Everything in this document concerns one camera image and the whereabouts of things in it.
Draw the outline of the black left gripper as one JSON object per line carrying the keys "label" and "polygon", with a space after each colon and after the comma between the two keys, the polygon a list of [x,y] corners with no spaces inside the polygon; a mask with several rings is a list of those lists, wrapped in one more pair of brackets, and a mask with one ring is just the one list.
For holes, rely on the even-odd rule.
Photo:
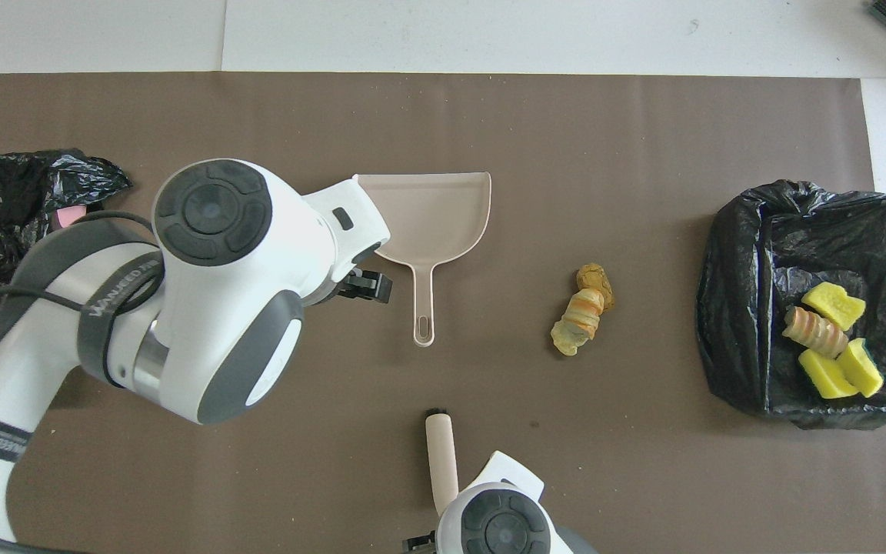
{"label": "black left gripper", "polygon": [[342,297],[349,299],[370,299],[374,302],[389,302],[393,281],[386,274],[374,271],[355,271],[374,255],[383,242],[372,242],[364,248],[344,248],[338,250],[334,264],[334,283],[341,283]]}

